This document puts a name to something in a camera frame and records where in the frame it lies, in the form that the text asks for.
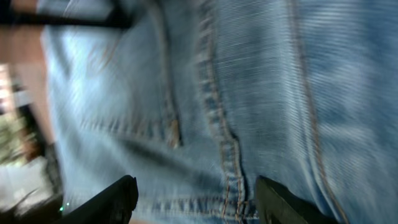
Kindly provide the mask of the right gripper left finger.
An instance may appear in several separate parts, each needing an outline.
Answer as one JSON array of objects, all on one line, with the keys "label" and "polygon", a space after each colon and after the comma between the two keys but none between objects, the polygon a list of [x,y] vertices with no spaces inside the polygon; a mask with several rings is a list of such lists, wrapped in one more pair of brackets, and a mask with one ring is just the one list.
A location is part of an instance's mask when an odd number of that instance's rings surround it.
[{"label": "right gripper left finger", "polygon": [[54,224],[128,224],[138,198],[136,178],[125,175]]}]

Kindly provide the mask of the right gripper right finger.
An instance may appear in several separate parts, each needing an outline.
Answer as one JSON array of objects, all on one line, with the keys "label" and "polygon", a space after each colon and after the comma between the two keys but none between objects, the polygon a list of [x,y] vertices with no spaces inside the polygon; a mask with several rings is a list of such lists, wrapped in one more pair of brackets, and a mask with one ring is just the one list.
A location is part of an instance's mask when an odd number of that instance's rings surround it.
[{"label": "right gripper right finger", "polygon": [[313,204],[292,194],[287,187],[266,177],[255,185],[256,210],[266,224],[337,224]]}]

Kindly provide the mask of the light blue denim jeans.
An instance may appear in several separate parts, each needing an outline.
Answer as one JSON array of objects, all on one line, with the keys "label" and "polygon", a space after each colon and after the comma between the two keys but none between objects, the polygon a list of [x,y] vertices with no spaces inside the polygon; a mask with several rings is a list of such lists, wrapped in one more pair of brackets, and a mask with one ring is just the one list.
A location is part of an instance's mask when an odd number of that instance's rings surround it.
[{"label": "light blue denim jeans", "polygon": [[258,223],[256,180],[397,222],[397,2],[122,1],[42,33],[69,214],[124,175],[135,220]]}]

